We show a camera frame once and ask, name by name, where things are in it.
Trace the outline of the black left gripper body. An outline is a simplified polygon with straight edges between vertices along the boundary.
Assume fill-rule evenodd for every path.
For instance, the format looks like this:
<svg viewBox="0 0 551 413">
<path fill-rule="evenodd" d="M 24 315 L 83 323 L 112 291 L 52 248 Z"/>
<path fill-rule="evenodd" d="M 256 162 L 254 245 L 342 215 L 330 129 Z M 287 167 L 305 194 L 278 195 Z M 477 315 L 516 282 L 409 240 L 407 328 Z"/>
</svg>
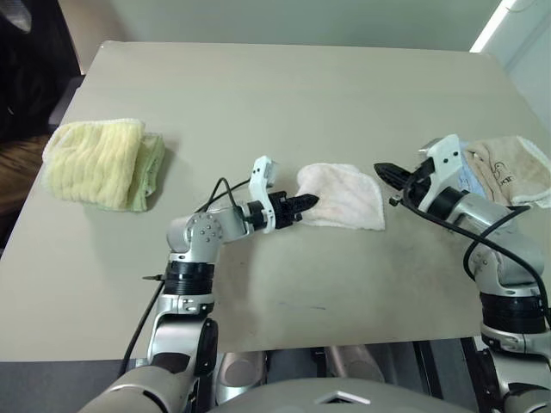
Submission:
<svg viewBox="0 0 551 413">
<path fill-rule="evenodd" d="M 269 194 L 269 200 L 275 213 L 275 228 L 277 230 L 291 226 L 294 222 L 294 209 L 288 202 L 285 191 Z"/>
</svg>

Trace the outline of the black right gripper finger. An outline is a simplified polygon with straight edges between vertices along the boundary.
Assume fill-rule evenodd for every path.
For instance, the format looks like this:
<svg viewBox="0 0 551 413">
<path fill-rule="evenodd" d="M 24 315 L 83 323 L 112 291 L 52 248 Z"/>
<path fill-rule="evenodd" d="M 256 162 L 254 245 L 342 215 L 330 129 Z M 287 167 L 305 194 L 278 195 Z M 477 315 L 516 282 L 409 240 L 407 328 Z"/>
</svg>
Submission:
<svg viewBox="0 0 551 413">
<path fill-rule="evenodd" d="M 401 191 L 406 186 L 411 173 L 410 172 L 396 172 L 396 171 L 383 171 L 380 174 L 380 179 L 386 183 L 386 185 Z"/>
<path fill-rule="evenodd" d="M 407 181 L 411 172 L 394 163 L 375 163 L 375 173 L 382 181 Z"/>
</svg>

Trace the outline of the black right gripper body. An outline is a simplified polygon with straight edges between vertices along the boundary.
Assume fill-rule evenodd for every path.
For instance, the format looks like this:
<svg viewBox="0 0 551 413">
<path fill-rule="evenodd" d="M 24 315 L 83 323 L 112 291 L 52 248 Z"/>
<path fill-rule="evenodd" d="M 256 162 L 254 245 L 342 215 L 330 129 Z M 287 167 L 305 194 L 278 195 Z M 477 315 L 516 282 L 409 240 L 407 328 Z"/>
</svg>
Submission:
<svg viewBox="0 0 551 413">
<path fill-rule="evenodd" d="M 419 204 L 423 198 L 427 195 L 430 188 L 430 174 L 433 172 L 433 161 L 427 159 L 423 161 L 420 166 L 411 172 L 413 182 L 408 190 L 409 199 L 415 207 L 419 207 Z"/>
</svg>

